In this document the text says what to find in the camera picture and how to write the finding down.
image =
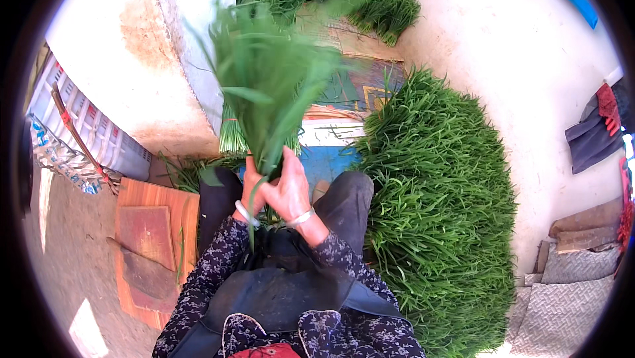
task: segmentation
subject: white plastic crate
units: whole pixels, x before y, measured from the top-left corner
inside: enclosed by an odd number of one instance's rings
[[[80,150],[70,131],[64,126],[51,96],[54,81],[57,81],[62,100],[77,132],[97,162],[129,178],[147,180],[152,154],[99,111],[73,84],[52,55],[37,81],[27,113],[33,113],[71,148]]]

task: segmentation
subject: dark pants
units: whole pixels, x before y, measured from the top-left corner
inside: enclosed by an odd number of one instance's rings
[[[216,175],[223,183],[222,187],[200,182],[199,254],[207,250],[220,223],[234,213],[234,203],[242,197],[242,184],[234,172],[218,167]],[[372,196],[373,182],[367,175],[344,172],[314,204],[317,215],[328,229],[344,239],[357,254],[362,253]]]

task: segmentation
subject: concrete floor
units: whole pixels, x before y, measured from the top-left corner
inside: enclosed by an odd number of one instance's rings
[[[34,172],[25,234],[44,298],[63,333],[84,357],[149,357],[160,331],[121,311],[114,258],[106,237],[114,235],[117,199],[88,195],[60,175]],[[45,226],[44,241],[41,226]]]
[[[616,152],[571,174],[564,131],[619,63],[602,22],[591,29],[567,0],[419,0],[397,48],[480,98],[505,144],[519,203],[517,275],[533,270],[553,220],[621,196]]]

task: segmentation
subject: black apron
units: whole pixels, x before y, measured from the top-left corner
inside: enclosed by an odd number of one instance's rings
[[[231,314],[249,315],[267,333],[298,331],[300,316],[309,310],[347,307],[403,318],[395,306],[347,273],[314,263],[295,230],[258,230],[256,246],[255,254],[247,252],[241,258],[239,270],[218,288],[201,320],[169,358],[214,356],[221,348],[225,320]]]

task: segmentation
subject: bracelet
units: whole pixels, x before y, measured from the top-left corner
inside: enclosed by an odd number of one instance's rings
[[[296,217],[295,219],[291,220],[291,221],[287,221],[285,222],[285,225],[289,228],[296,228],[298,227],[300,224],[304,223],[306,220],[308,220],[311,216],[313,216],[316,213],[315,209],[313,209],[313,206],[311,206],[311,209],[309,209],[308,211],[306,211],[305,213],[299,215],[298,217]]]
[[[258,221],[258,219],[250,215],[247,209],[245,209],[242,205],[242,202],[238,200],[235,202],[234,205],[236,206],[236,210],[238,210],[238,212],[242,214],[242,217],[247,219],[247,223],[250,223],[253,226],[254,230],[258,230],[258,227],[260,227],[260,222]]]

